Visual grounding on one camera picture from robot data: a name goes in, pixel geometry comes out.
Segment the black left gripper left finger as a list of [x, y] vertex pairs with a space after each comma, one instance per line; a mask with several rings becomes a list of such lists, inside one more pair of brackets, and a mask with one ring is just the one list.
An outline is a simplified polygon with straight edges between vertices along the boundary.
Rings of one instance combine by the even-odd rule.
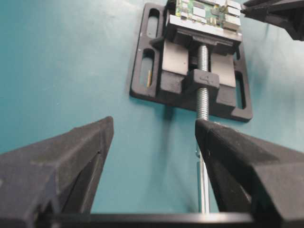
[[0, 156], [0, 225], [58, 228], [49, 214], [88, 214], [114, 135], [108, 116]]

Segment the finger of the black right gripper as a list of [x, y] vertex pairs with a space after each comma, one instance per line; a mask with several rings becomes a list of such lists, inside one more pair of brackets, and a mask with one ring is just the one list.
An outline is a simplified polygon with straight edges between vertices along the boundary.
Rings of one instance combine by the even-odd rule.
[[248, 0], [241, 13], [247, 18], [283, 28], [293, 40], [304, 39], [302, 0]]

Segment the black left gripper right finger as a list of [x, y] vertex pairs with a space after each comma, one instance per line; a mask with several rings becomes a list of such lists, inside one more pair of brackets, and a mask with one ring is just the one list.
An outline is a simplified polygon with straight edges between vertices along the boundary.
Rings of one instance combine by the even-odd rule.
[[218, 209], [251, 214], [269, 227], [304, 225], [302, 152], [197, 120], [195, 136]]

